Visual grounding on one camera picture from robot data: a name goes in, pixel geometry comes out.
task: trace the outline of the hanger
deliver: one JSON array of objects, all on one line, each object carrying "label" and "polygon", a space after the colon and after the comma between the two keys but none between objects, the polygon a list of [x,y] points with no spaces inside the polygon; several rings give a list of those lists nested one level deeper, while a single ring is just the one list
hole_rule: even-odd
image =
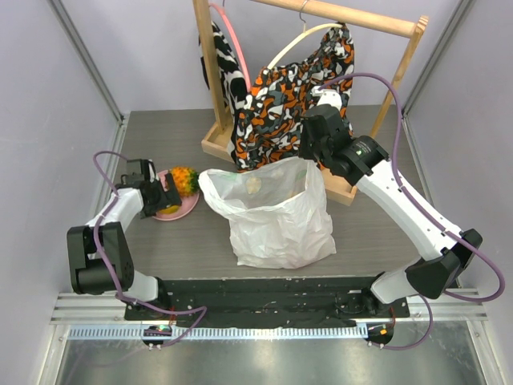
[{"label": "hanger", "polygon": [[340,28],[340,24],[336,24],[335,22],[328,22],[326,24],[321,24],[320,26],[315,26],[313,28],[310,28],[309,30],[306,30],[306,20],[302,18],[303,8],[305,8],[306,3],[309,0],[304,0],[303,4],[301,5],[301,9],[299,10],[299,19],[303,22],[303,32],[297,36],[292,42],[289,43],[288,46],[286,46],[283,50],[280,51],[278,55],[269,63],[267,68],[273,68],[275,67],[278,62],[283,58],[287,53],[293,49],[294,46],[296,46],[302,39],[309,36],[310,34],[317,32],[318,30],[324,30],[325,28]]},{"label": "hanger", "polygon": [[230,34],[230,37],[232,38],[232,41],[233,41],[233,46],[235,46],[235,52],[237,53],[237,58],[239,59],[240,69],[242,70],[242,75],[244,76],[244,81],[246,82],[246,89],[249,91],[251,89],[251,81],[249,79],[248,66],[246,66],[246,61],[244,59],[244,55],[242,54],[242,49],[240,48],[239,39],[237,38],[235,31],[233,30],[232,24],[228,20],[228,16],[224,12],[224,0],[223,0],[223,6],[218,6],[217,4],[214,4],[213,2],[210,2],[208,5],[217,11],[217,13],[223,19],[223,22],[224,22],[226,28],[228,29],[228,33]]}]

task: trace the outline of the white wall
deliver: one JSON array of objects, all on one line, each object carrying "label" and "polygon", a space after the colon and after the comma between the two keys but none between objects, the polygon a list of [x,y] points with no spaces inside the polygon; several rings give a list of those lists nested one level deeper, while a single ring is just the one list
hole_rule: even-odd
[{"label": "white wall", "polygon": [[[513,3],[477,1],[420,95],[410,121],[434,203],[462,228],[475,227],[482,249],[503,270],[505,294],[486,304],[513,363]],[[481,261],[463,282],[493,293],[497,279]]]},{"label": "white wall", "polygon": [[2,2],[0,84],[0,382],[25,385],[69,286],[66,232],[99,187],[91,155],[116,123],[45,1]]},{"label": "white wall", "polygon": [[[400,89],[406,98],[446,25],[458,0],[329,0],[332,3],[417,21],[430,16],[410,69]],[[197,47],[192,0],[63,0],[117,104],[123,111],[174,110],[211,107]],[[259,70],[302,31],[298,13],[249,0],[226,0],[250,75]],[[326,22],[308,15],[309,26]],[[406,39],[351,28],[357,71],[388,79],[397,68]],[[291,51],[284,63],[310,55],[321,40],[319,32]],[[381,84],[356,79],[352,104],[380,104]]]}]

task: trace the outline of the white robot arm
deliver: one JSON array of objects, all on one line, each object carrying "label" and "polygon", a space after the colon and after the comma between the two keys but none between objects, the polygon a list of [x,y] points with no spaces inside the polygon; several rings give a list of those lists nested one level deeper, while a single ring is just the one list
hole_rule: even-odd
[{"label": "white robot arm", "polygon": [[446,231],[460,234],[475,248],[483,239],[473,229],[462,232],[437,212],[405,178],[400,176],[399,182],[395,180],[386,151],[369,136],[353,137],[350,128],[344,126],[339,112],[341,97],[337,92],[314,90],[313,94],[320,99],[303,115],[299,156],[320,161],[332,174],[345,178],[377,202],[418,250],[418,256],[408,265],[377,276],[369,289],[367,306],[379,308],[415,294],[438,298],[468,266],[473,254],[435,227],[406,197],[401,187],[406,187]]},{"label": "white robot arm", "polygon": [[115,283],[94,241],[94,228],[112,264],[125,298],[149,302],[168,309],[169,298],[163,282],[134,269],[124,232],[136,215],[150,217],[172,205],[180,205],[180,195],[171,174],[165,176],[167,191],[156,175],[151,160],[129,160],[127,174],[100,213],[84,226],[67,233],[71,286],[77,294],[102,294],[115,290]]}]

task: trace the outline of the wooden rack base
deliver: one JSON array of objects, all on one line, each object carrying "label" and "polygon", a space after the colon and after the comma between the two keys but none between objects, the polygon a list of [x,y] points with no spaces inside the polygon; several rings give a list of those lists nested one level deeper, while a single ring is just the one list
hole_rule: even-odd
[{"label": "wooden rack base", "polygon": [[[214,123],[210,130],[208,130],[207,135],[201,140],[201,147],[207,154],[233,162],[232,157],[227,151],[231,135],[232,129],[220,130],[219,125]],[[331,175],[328,169],[322,170],[322,177],[324,178],[328,199],[348,206],[353,203],[357,191],[356,187],[352,187],[345,179],[339,176]]]}]

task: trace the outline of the wooden clothing rack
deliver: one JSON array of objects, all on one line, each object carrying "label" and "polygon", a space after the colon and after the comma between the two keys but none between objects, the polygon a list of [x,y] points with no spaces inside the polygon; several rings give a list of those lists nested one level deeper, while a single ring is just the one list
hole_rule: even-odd
[{"label": "wooden clothing rack", "polygon": [[[287,10],[295,10],[296,12],[301,10],[304,3],[303,0],[253,1],[270,6],[279,6]],[[207,71],[208,84],[210,85],[210,93],[212,94],[212,103],[216,114],[216,122],[201,141],[201,147],[203,151],[208,154],[233,162],[233,159],[226,150],[232,134],[233,121],[229,109],[224,106],[223,90],[219,77],[219,67],[217,66],[216,48],[214,47],[212,20],[210,18],[210,9],[208,8],[208,0],[192,0],[192,2],[194,4],[198,30],[200,32],[201,47]],[[399,62],[398,69],[395,71],[394,78],[392,79],[392,85],[395,88],[398,88],[401,84],[402,78],[410,65],[411,58],[417,49],[428,22],[427,16],[422,16],[418,22],[408,22],[406,20],[390,18],[363,10],[354,10],[327,2],[319,2],[317,0],[308,1],[303,7],[302,12],[408,38],[408,45]],[[391,102],[392,94],[388,92],[370,132],[372,137],[378,134]],[[345,179],[339,176],[331,175],[328,169],[323,170],[322,175],[324,177],[326,195],[328,198],[344,205],[351,205],[357,191],[356,187],[352,187]]]}]

